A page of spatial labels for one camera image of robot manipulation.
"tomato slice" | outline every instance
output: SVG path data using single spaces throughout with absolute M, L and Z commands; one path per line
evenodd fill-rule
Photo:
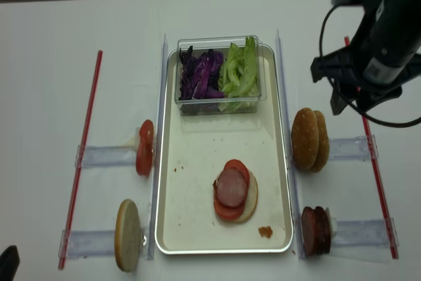
M 225 207 L 219 202 L 219 200 L 214 195 L 213 197 L 213 207 L 215 208 L 216 214 L 224 220 L 235 220 L 241 216 L 244 212 L 245 203 L 236 208 Z
M 140 139 L 144 142 L 151 144 L 153 143 L 153 123 L 151 120 L 146 120 L 139 131 Z
M 225 169 L 236 169 L 237 171 L 240 171 L 240 173 L 244 176 L 244 179 L 247 183 L 247 187 L 250 184 L 250 174 L 249 174 L 249 170 L 247 169 L 246 166 L 244 166 L 244 164 L 237 160 L 237 159 L 231 159 L 230 161 L 228 161 L 225 164 L 224 170 Z
M 152 169 L 152 143 L 140 139 L 136 155 L 136 172 L 139 175 L 148 176 Z

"plastic container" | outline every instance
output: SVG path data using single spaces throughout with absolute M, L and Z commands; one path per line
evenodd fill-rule
M 245 47 L 245 39 L 247 36 L 237 36 L 228 38 L 209 38 L 209 39 L 181 39 L 178 42 L 177 52 L 184 52 L 193 46 L 193 56 L 199 57 L 208 49 L 214 49 L 224 54 L 224 58 L 228 57 L 228 50 L 231 43 L 238 47 Z M 253 97 L 225 97 L 219 99 L 190 99 L 180 100 L 181 97 L 181 77 L 183 65 L 180 56 L 177 56 L 176 68 L 176 89 L 174 100 L 180 110 L 181 115 L 213 115 L 223 113 L 253 113 L 257 111 L 260 100 L 266 98 L 266 87 L 264 81 L 264 63 L 262 55 L 262 44 L 257 36 L 253 36 L 256 43 L 257 56 L 257 89 L 258 94 Z

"red rod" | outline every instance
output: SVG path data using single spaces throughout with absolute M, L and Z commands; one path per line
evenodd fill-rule
M 83 148 L 86 146 L 87 133 L 89 132 L 89 124 L 91 123 L 93 100 L 95 99 L 95 92 L 97 91 L 99 69 L 101 68 L 102 59 L 103 59 L 103 52 L 98 51 L 97 64 L 95 65 L 95 73 L 93 74 L 93 80 L 92 80 L 91 95 L 89 97 L 89 103 L 87 104 L 84 133 L 82 134 L 82 140 L 80 142 L 81 149 L 82 149 L 82 152 L 80 155 L 81 157 L 83 157 Z M 73 212 L 74 212 L 74 206 L 76 204 L 76 194 L 78 193 L 81 170 L 82 170 L 81 167 L 76 167 L 76 170 L 74 172 L 72 195 L 70 196 L 70 204 L 68 207 L 67 221 L 66 221 L 66 228 L 65 228 L 67 231 L 66 239 L 69 238 L 70 230 L 72 229 Z M 64 269 L 64 264 L 66 263 L 66 257 L 65 257 L 66 252 L 67 252 L 67 243 L 64 244 L 64 252 L 63 252 L 64 257 L 60 258 L 59 270 Z
M 347 37 L 347 36 L 345 36 L 345 45 L 346 46 L 349 45 L 349 37 Z M 367 137 L 368 140 L 372 140 L 370 123 L 363 116 L 361 118 L 362 118 L 362 123 L 364 124 L 364 130 L 366 132 L 366 137 Z M 390 220 L 391 218 L 390 218 L 390 214 L 389 214 L 389 208 L 387 207 L 386 195 L 385 195 L 385 192 L 384 192 L 384 189 L 383 189 L 382 176 L 380 175 L 380 168 L 379 168 L 378 160 L 377 160 L 377 157 L 374 153 L 374 148 L 373 148 L 373 144 L 372 144 L 371 141 L 368 142 L 368 146 L 370 148 L 371 163 L 372 163 L 372 166 L 373 166 L 374 177 L 376 179 L 377 191 L 379 193 L 379 198 L 380 198 L 380 205 L 382 206 L 383 218 L 385 220 Z M 386 225 L 386 227 L 387 227 L 387 235 L 389 237 L 389 242 L 392 245 L 392 246 L 390 246 L 390 252 L 392 254 L 392 258 L 398 259 L 399 255 L 397 253 L 397 248 L 396 248 L 397 242 L 395 240 L 395 235 L 393 235 L 391 225 Z

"baking tray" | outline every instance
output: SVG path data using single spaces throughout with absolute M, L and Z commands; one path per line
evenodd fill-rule
M 174 101 L 177 52 L 168 58 L 155 239 L 165 254 L 279 253 L 293 223 L 273 50 L 263 45 L 267 98 L 257 113 L 180 116 Z M 212 183 L 239 159 L 259 185 L 255 214 L 243 224 L 214 213 Z M 259 228 L 270 226 L 271 238 Z

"sauce stain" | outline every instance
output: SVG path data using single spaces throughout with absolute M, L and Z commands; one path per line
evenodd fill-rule
M 274 232 L 273 232 L 273 230 L 272 230 L 272 228 L 270 226 L 266 226 L 266 227 L 262 226 L 262 227 L 259 227 L 259 234 L 262 237 L 270 238 L 273 233 Z

